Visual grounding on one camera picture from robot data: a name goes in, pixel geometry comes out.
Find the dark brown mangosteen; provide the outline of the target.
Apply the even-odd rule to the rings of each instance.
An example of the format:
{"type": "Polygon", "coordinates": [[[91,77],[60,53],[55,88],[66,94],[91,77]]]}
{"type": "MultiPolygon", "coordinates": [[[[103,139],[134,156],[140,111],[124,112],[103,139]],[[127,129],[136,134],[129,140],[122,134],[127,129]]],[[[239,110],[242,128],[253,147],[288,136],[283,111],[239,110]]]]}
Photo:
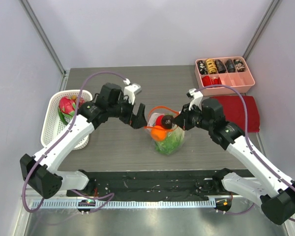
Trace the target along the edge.
{"type": "Polygon", "coordinates": [[[172,115],[164,115],[161,118],[161,126],[166,129],[172,129],[174,117],[172,115]]]}

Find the green lettuce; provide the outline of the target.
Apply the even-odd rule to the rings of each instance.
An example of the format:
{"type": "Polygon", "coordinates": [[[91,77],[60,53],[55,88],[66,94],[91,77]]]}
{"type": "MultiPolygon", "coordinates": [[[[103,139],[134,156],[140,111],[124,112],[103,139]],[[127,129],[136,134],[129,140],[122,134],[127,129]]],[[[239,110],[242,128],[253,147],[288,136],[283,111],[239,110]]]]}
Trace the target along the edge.
{"type": "Polygon", "coordinates": [[[176,129],[169,132],[165,140],[154,142],[155,150],[163,155],[171,155],[176,152],[184,143],[185,131],[176,129]]]}

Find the clear zip bag orange zipper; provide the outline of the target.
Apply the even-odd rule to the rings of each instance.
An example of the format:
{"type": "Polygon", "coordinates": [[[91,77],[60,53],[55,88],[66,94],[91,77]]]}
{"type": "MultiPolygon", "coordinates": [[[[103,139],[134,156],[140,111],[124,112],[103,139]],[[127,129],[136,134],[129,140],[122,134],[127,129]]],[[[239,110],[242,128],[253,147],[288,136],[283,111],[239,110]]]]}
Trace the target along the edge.
{"type": "Polygon", "coordinates": [[[174,123],[180,114],[166,106],[156,106],[148,114],[145,131],[152,138],[152,146],[162,155],[171,155],[178,151],[188,140],[186,132],[174,123]]]}

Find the orange tangerine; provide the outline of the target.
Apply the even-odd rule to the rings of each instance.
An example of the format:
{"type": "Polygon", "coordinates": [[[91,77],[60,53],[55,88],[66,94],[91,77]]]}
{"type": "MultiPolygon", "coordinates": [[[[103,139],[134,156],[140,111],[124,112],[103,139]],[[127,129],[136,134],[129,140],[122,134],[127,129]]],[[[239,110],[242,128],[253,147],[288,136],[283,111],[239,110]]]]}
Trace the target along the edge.
{"type": "Polygon", "coordinates": [[[151,137],[157,141],[162,142],[166,139],[168,131],[161,126],[154,126],[150,131],[151,137]]]}

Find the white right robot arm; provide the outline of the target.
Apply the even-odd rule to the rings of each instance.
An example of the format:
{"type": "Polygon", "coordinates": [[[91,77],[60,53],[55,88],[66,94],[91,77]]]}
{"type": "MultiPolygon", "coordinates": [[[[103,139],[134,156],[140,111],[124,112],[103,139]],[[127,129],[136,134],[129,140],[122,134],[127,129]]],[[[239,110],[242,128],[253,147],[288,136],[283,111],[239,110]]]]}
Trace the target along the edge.
{"type": "Polygon", "coordinates": [[[208,131],[210,138],[236,157],[258,183],[250,182],[227,171],[212,182],[217,194],[237,193],[260,206],[264,215],[281,225],[295,214],[295,180],[276,168],[257,148],[248,135],[235,123],[226,120],[218,100],[209,98],[198,107],[185,104],[174,123],[183,130],[194,127],[208,131]]]}

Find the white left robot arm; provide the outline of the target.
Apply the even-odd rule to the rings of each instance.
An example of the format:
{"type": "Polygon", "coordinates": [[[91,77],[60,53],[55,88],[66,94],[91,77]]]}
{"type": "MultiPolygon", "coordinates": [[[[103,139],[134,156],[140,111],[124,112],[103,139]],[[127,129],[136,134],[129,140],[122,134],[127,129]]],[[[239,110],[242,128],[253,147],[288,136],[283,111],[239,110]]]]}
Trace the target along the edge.
{"type": "Polygon", "coordinates": [[[25,154],[20,159],[25,182],[44,199],[51,198],[58,191],[72,189],[90,196],[95,190],[95,184],[86,172],[63,172],[58,168],[84,137],[109,118],[118,118],[134,129],[145,127],[145,105],[140,104],[137,114],[133,114],[135,96],[140,91],[141,86],[138,84],[129,84],[124,88],[112,83],[103,85],[92,101],[86,101],[80,106],[77,116],[54,140],[33,156],[25,154]]]}

